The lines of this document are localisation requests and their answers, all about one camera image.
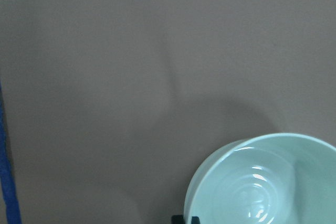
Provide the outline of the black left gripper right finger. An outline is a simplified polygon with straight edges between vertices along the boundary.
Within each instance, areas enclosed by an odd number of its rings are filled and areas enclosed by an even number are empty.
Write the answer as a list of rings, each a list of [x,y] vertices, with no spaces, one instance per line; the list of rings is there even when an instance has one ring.
[[[199,217],[198,216],[193,216],[191,218],[191,224],[201,224]]]

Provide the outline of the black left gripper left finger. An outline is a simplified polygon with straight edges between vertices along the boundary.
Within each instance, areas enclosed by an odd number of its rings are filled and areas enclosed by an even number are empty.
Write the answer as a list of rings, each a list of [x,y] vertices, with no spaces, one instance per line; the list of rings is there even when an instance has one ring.
[[[185,224],[183,215],[173,215],[171,217],[171,224]]]

